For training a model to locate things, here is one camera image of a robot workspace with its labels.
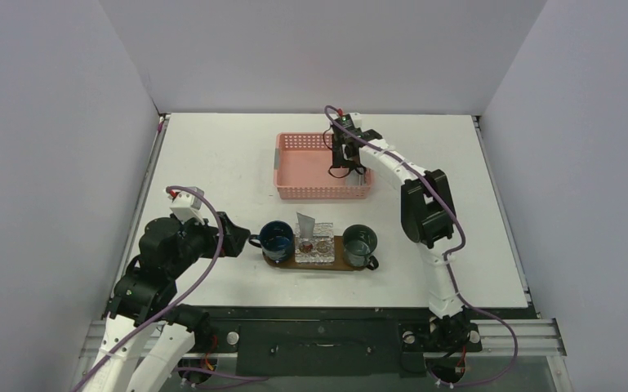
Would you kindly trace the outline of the dark blue mug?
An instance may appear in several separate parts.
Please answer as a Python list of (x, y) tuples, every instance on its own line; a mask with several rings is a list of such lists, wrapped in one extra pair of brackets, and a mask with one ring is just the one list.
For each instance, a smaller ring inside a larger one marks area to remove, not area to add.
[(263, 256), (275, 263), (289, 260), (295, 252), (292, 227), (281, 220), (265, 224), (258, 234), (251, 234), (248, 243), (261, 249)]

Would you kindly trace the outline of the pink perforated plastic basket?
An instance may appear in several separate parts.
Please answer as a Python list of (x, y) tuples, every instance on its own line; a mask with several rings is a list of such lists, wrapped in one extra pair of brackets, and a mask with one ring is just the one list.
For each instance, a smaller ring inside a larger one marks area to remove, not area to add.
[(372, 190), (371, 171), (331, 168), (332, 135), (283, 132), (276, 136), (280, 152), (274, 185), (282, 199), (364, 199)]

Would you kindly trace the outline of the red cap toothpaste tube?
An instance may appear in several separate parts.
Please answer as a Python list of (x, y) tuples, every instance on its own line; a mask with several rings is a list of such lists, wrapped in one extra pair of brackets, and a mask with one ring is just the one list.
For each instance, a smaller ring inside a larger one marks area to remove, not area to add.
[(315, 219), (301, 212), (297, 214), (299, 234), (297, 237), (297, 249), (301, 254), (308, 254), (314, 248), (312, 239), (314, 238)]

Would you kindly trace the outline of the dark green mug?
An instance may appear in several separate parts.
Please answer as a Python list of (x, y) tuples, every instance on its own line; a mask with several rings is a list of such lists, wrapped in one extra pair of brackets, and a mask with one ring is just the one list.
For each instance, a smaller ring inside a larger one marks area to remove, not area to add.
[(378, 238), (373, 229), (366, 225), (351, 225), (342, 235), (343, 260), (355, 268), (377, 270), (379, 261), (374, 256)]

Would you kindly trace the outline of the brown oval wooden tray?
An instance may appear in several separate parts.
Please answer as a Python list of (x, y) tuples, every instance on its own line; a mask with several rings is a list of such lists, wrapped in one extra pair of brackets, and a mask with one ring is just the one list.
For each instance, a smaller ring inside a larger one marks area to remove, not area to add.
[(293, 256), (287, 261), (275, 262), (262, 254), (263, 260), (267, 265), (279, 268), (283, 270), (323, 270), (323, 271), (336, 271), (336, 272), (351, 272), (367, 270), (366, 266), (355, 267), (345, 262), (344, 253), (342, 251), (336, 251), (335, 260), (331, 264), (316, 264), (316, 263), (298, 263)]

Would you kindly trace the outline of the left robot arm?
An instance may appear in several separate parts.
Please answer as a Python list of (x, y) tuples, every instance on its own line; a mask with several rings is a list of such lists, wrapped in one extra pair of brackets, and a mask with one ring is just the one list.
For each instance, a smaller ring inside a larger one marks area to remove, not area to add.
[(251, 233), (217, 212), (216, 226), (198, 213), (150, 221), (139, 252), (115, 284), (105, 333), (75, 391), (157, 391), (180, 358), (211, 340), (208, 312), (183, 302), (176, 280), (198, 259), (241, 254)]

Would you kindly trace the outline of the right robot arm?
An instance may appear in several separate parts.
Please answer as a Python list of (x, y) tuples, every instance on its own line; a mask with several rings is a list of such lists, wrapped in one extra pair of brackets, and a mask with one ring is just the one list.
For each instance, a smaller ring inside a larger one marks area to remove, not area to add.
[(399, 191), (400, 222), (406, 237), (418, 246), (426, 267), (430, 342), (438, 350), (463, 346), (469, 335), (451, 256), (466, 243), (457, 219), (448, 178), (428, 171), (395, 151), (376, 131), (363, 131), (348, 117), (331, 121), (332, 166), (372, 171)]

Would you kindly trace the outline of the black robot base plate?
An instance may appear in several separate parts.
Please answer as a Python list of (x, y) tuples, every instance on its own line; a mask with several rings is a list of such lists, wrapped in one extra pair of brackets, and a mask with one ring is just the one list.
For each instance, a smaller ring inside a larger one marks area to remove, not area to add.
[(464, 363), (483, 345), (472, 312), (440, 319), (425, 308), (204, 308), (207, 330), (177, 367), (239, 376), (423, 377)]

